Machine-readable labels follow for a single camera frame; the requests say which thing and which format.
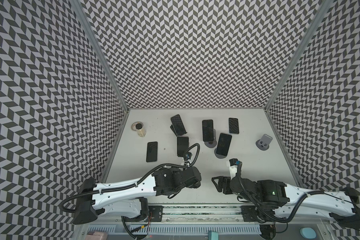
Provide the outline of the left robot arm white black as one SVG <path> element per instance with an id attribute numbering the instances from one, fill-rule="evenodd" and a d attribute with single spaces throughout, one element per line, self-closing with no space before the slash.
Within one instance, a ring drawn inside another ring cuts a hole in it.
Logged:
<path id="1" fill-rule="evenodd" d="M 91 223 L 102 214 L 141 221 L 148 216 L 147 197 L 166 196 L 171 199 L 184 188 L 199 188 L 201 180 L 196 167 L 156 168 L 140 179 L 111 184 L 97 184 L 90 177 L 80 186 L 72 223 Z"/>

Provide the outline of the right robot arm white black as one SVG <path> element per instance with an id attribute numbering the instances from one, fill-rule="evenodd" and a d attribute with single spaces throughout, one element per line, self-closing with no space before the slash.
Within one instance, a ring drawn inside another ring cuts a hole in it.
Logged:
<path id="1" fill-rule="evenodd" d="M 245 222 L 290 223 L 295 217 L 336 222 L 360 231 L 359 193 L 346 187 L 339 192 L 303 189 L 273 180 L 253 182 L 237 177 L 214 177 L 219 193 L 236 195 Z"/>

